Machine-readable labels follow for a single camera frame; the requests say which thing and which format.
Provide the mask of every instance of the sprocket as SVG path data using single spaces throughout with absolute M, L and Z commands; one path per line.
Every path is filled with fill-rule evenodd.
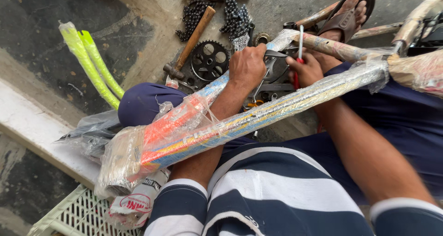
M 216 80 L 228 70 L 228 66 L 228 52 L 217 41 L 203 41 L 192 51 L 191 68 L 201 80 Z

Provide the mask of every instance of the striped shirt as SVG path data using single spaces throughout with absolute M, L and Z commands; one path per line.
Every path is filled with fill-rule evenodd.
M 372 206 L 378 236 L 443 235 L 443 210 L 392 198 Z M 206 191 L 190 179 L 166 183 L 145 236 L 373 236 L 345 189 L 308 154 L 285 143 L 253 143 L 222 156 Z

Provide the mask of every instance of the navy pants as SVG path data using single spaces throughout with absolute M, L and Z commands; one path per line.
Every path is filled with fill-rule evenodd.
M 341 73 L 350 66 L 345 62 L 325 75 Z M 170 101 L 175 107 L 186 94 L 152 83 L 136 85 L 126 91 L 121 100 L 118 110 L 121 124 L 150 124 L 159 112 L 156 96 L 158 103 Z M 344 94 L 341 99 L 409 160 L 433 196 L 443 198 L 443 99 L 403 87 L 392 79 L 373 95 L 362 87 Z M 254 142 L 241 137 L 227 143 L 224 152 Z M 311 155 L 358 204 L 367 203 L 346 172 L 327 132 L 284 143 Z

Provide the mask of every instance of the white plastic crate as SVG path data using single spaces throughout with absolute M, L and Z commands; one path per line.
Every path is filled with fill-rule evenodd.
M 103 217 L 110 203 L 79 185 L 39 222 L 27 236 L 50 236 L 57 231 L 65 236 L 140 236 L 140 229 L 115 229 Z

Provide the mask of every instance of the brown sandal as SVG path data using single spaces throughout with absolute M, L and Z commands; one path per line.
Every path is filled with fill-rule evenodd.
M 343 3 L 345 3 L 345 1 L 346 0 L 341 0 L 337 4 L 337 6 L 335 6 L 334 10 L 326 19 L 325 24 L 320 29 L 320 32 L 317 33 L 317 36 L 331 29 L 339 29 L 341 31 L 340 42 L 346 43 L 351 39 L 352 35 L 354 35 L 355 32 L 355 23 L 356 23 L 354 16 L 354 9 L 348 10 L 346 12 L 334 16 L 343 6 Z M 372 11 L 374 10 L 375 0 L 358 0 L 358 3 L 362 1 L 366 1 L 366 13 L 365 13 L 366 21 L 362 23 L 363 26 L 363 24 L 365 24 L 368 21 Z
M 326 22 L 318 34 L 320 35 L 332 29 L 339 29 L 341 31 L 340 42 L 348 42 L 355 33 L 354 9 L 348 10 L 331 18 Z

